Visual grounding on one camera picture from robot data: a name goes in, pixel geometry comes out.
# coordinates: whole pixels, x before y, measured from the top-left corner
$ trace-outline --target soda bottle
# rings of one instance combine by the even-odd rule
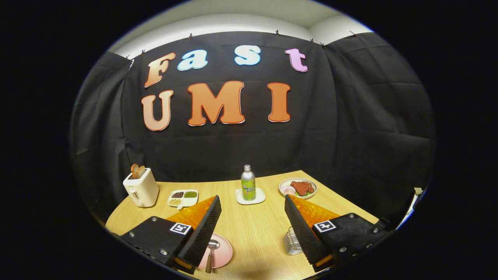
[[[250,165],[244,165],[244,172],[241,176],[242,196],[244,200],[251,201],[256,199],[256,177],[250,170]]]

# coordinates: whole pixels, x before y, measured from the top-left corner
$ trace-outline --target toaster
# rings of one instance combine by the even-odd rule
[[[146,168],[139,179],[133,179],[130,173],[123,181],[123,186],[136,206],[151,207],[156,203],[159,187],[150,168]]]

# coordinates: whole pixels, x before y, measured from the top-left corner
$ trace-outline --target white ceiling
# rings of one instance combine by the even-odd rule
[[[341,13],[312,0],[191,0],[158,14],[138,26],[109,51],[115,51],[131,40],[180,20],[217,13],[254,14],[310,28],[313,25]]]

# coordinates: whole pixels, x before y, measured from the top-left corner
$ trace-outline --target metal spoon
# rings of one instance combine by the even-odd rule
[[[220,247],[220,243],[214,239],[211,239],[208,242],[208,248],[211,249],[209,251],[209,256],[208,256],[208,263],[206,264],[206,272],[211,273],[211,266],[213,265],[212,262],[212,255],[213,255],[213,250],[216,250]]]

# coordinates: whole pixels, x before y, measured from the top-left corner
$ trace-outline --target black curtain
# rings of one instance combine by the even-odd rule
[[[234,49],[257,45],[256,65],[237,65]],[[292,68],[285,50],[297,48],[307,72]],[[208,64],[179,71],[182,55],[203,49]],[[148,64],[176,58],[160,82],[145,88]],[[158,181],[218,181],[302,169],[377,217],[399,220],[430,177],[434,140],[427,94],[406,61],[375,33],[320,44],[262,32],[194,36],[149,50],[131,61],[106,53],[85,80],[73,112],[71,153],[82,195],[106,221],[127,196],[122,181],[132,163],[150,167]],[[218,120],[192,127],[187,88],[206,83],[216,96],[241,81],[242,124]],[[268,83],[290,86],[285,123],[268,120]],[[165,129],[144,125],[141,100],[174,92]]]
[[[407,61],[375,33],[334,41],[325,53],[337,97],[337,141],[328,186],[396,226],[414,187],[431,177],[435,125]]]

